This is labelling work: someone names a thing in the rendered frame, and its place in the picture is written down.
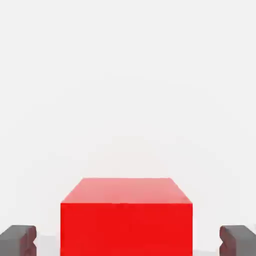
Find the small red cube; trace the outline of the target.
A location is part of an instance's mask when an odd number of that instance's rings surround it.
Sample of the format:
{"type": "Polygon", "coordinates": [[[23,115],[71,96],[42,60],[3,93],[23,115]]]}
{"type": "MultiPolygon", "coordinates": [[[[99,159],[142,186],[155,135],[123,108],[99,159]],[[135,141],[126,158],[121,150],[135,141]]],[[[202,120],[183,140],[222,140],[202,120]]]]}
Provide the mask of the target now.
{"type": "Polygon", "coordinates": [[[60,204],[60,256],[193,256],[193,204],[170,178],[83,178],[60,204]]]}

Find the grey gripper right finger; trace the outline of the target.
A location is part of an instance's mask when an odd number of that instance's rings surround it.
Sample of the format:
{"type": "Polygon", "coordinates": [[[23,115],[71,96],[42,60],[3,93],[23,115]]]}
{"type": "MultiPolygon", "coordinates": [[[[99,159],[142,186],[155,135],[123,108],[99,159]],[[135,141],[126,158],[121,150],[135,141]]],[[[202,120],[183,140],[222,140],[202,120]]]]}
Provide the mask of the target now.
{"type": "Polygon", "coordinates": [[[245,225],[222,225],[219,256],[256,256],[256,234],[245,225]]]}

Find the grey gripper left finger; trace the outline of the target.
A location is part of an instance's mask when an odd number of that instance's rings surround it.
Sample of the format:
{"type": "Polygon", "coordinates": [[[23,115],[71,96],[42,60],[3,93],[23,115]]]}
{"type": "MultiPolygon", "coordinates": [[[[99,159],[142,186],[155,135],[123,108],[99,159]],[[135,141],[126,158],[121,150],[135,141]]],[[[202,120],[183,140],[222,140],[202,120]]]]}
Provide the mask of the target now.
{"type": "Polygon", "coordinates": [[[0,256],[37,256],[34,225],[11,225],[0,234],[0,256]]]}

